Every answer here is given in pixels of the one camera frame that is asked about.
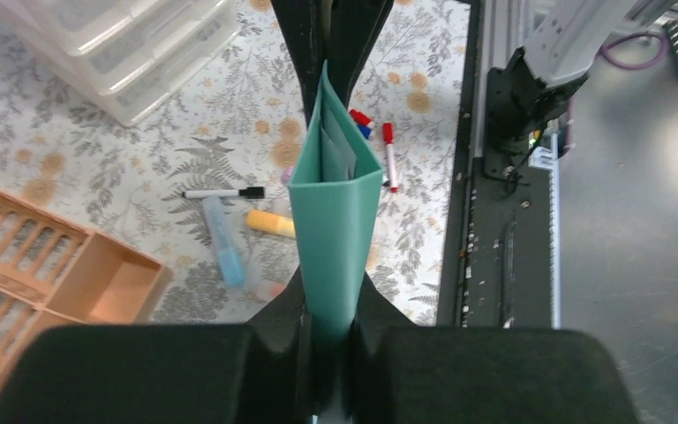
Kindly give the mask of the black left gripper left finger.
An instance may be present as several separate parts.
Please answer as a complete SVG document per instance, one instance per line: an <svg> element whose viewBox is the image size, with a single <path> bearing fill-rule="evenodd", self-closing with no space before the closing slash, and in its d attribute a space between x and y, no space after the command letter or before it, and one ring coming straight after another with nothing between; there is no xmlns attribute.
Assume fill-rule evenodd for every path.
<svg viewBox="0 0 678 424"><path fill-rule="evenodd" d="M19 355L0 423L306 423L314 276L242 323L65 325Z"/></svg>

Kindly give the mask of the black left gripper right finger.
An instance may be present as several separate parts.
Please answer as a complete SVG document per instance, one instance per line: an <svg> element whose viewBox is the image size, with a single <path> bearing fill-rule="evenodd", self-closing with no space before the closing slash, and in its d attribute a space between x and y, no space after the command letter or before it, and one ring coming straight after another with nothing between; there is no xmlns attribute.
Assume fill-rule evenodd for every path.
<svg viewBox="0 0 678 424"><path fill-rule="evenodd" d="M358 423L635 423L607 349L582 332L418 326L367 276L344 281Z"/></svg>

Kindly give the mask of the green folder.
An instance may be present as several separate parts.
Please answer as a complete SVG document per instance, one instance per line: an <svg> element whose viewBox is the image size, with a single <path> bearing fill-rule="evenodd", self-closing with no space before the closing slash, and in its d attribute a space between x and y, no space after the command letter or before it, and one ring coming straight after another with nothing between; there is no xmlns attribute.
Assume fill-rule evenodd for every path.
<svg viewBox="0 0 678 424"><path fill-rule="evenodd" d="M322 343L345 339L354 320L383 177L324 69L288 183L305 301Z"/></svg>

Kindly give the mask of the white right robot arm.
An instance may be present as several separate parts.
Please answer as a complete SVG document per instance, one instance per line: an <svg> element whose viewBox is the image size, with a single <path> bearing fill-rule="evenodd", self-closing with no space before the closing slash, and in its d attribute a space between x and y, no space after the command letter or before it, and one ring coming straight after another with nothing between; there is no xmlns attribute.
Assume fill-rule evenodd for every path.
<svg viewBox="0 0 678 424"><path fill-rule="evenodd" d="M558 1L539 24L525 1L486 2L483 174L520 185L519 168L536 145L533 131L563 115L588 70L624 20L647 27L670 1ZM508 55L504 67L495 58Z"/></svg>

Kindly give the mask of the blue highlighter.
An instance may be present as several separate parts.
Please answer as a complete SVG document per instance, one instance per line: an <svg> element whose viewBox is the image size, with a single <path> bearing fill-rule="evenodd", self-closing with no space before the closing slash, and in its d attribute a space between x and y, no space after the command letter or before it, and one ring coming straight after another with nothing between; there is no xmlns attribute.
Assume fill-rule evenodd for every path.
<svg viewBox="0 0 678 424"><path fill-rule="evenodd" d="M245 284L245 270L234 245L222 202L217 196L209 196L202 200L202 207L222 279L230 287L242 287Z"/></svg>

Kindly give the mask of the orange cap yellow highlighter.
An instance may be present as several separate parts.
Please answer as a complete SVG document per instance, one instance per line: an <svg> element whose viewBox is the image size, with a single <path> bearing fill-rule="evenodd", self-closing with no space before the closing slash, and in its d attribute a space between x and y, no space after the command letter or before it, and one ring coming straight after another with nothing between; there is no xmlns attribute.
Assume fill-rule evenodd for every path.
<svg viewBox="0 0 678 424"><path fill-rule="evenodd" d="M246 224L257 231L295 238L296 232L291 218L262 210L251 210L246 217Z"/></svg>

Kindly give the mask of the black cap whiteboard marker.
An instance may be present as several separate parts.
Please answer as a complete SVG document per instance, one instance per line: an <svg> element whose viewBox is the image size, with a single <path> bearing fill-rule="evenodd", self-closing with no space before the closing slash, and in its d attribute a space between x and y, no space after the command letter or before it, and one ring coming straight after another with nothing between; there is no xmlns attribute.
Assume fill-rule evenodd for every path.
<svg viewBox="0 0 678 424"><path fill-rule="evenodd" d="M265 198L266 189L264 186L247 186L240 189L186 190L182 193L182 197L189 200L206 199L213 196L259 200Z"/></svg>

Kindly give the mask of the pink purple highlighter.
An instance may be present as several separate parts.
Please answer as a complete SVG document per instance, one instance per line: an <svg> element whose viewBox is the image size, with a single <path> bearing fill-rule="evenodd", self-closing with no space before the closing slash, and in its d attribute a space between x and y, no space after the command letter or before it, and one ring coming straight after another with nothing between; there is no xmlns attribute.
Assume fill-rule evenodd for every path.
<svg viewBox="0 0 678 424"><path fill-rule="evenodd" d="M290 182L293 171L294 171L293 166L289 166L283 170L281 175L281 181L284 185L287 185Z"/></svg>

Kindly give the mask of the blue cap marker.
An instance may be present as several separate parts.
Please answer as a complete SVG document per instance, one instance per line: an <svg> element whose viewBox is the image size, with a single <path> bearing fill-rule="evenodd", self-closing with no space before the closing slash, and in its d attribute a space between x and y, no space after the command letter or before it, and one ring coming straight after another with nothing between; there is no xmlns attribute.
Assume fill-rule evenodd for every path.
<svg viewBox="0 0 678 424"><path fill-rule="evenodd" d="M373 137L373 127L374 123L370 123L369 125L357 124L357 128L366 140L370 140Z"/></svg>

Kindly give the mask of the red cap marker upper right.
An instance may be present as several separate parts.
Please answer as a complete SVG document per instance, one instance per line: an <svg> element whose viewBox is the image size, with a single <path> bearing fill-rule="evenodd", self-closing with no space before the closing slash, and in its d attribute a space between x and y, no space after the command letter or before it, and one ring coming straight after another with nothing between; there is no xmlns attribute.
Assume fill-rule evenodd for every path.
<svg viewBox="0 0 678 424"><path fill-rule="evenodd" d="M382 125L382 139L387 161L388 187L392 193L396 193L398 191L398 184L394 150L394 129L390 122L385 122Z"/></svg>

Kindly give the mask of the red cap marker lowest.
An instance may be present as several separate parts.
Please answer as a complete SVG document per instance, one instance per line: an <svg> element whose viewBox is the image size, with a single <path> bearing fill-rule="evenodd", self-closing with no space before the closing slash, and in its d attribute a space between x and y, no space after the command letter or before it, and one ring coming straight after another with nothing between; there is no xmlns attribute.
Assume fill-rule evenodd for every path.
<svg viewBox="0 0 678 424"><path fill-rule="evenodd" d="M370 117L368 117L365 113L359 110L350 109L349 114L357 125L361 125L367 128L374 127L373 120Z"/></svg>

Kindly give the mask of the orange plastic file organizer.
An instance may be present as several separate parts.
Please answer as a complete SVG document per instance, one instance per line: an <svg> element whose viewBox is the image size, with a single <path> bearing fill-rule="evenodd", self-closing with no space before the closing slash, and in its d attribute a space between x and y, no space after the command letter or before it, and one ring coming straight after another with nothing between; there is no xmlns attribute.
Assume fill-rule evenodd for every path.
<svg viewBox="0 0 678 424"><path fill-rule="evenodd" d="M0 389L45 329L145 322L172 277L111 236L0 190Z"/></svg>

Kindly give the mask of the white plastic drawer unit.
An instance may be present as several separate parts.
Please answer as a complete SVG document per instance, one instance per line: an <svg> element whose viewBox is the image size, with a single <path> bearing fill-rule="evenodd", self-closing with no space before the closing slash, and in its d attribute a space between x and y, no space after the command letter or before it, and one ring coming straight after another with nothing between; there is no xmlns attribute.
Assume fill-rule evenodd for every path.
<svg viewBox="0 0 678 424"><path fill-rule="evenodd" d="M124 126L166 102L240 29L234 1L0 1L0 20Z"/></svg>

